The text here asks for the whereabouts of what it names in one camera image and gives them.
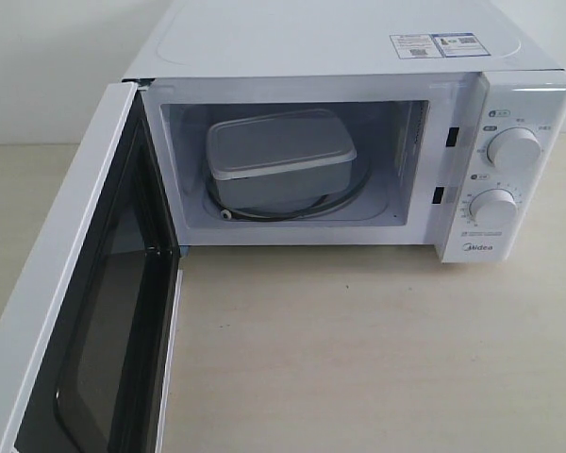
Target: label sticker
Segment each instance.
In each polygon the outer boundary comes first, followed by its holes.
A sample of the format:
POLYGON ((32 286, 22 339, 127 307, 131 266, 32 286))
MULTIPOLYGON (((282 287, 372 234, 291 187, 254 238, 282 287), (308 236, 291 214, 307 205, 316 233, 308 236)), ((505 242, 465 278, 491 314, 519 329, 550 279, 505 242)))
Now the label sticker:
POLYGON ((430 35, 391 35, 400 59, 441 59, 442 53, 430 35))
POLYGON ((444 33, 431 35, 431 37, 441 53, 448 59, 490 55, 474 33, 444 33))

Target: microwave oven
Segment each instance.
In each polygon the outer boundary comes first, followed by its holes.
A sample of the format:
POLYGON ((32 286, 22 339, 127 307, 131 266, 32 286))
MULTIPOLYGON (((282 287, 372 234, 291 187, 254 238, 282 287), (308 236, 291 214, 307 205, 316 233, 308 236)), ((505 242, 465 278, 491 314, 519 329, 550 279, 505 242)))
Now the microwave oven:
POLYGON ((565 115, 565 71, 484 0, 175 0, 0 319, 0 453, 159 451, 190 246, 503 260, 565 115))

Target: brand logo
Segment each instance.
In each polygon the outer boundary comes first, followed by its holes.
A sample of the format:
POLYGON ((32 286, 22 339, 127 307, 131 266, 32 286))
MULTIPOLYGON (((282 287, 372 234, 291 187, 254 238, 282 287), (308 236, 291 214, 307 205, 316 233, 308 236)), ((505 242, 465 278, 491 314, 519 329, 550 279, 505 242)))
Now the brand logo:
POLYGON ((465 243, 461 248, 464 252, 485 252, 491 251, 492 245, 483 245, 480 243, 465 243))

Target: timer knob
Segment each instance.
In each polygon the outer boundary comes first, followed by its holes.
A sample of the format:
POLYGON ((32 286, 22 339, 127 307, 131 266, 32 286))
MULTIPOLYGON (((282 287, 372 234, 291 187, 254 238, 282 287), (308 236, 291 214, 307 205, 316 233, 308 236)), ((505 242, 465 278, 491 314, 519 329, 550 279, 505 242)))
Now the timer knob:
POLYGON ((532 166, 541 156, 535 134, 523 127, 508 129, 492 139, 488 156, 502 172, 516 172, 532 166))
POLYGON ((481 226, 498 228, 510 223, 518 207, 513 195, 503 189, 492 189, 478 195, 470 204, 470 215, 481 226))

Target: open door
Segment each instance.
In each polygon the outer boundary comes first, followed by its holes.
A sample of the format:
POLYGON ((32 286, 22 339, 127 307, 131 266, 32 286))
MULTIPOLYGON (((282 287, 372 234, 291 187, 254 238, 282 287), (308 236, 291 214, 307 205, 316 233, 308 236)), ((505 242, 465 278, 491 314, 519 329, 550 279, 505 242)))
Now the open door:
POLYGON ((155 451, 178 258, 137 85, 111 85, 0 320, 0 453, 155 451))

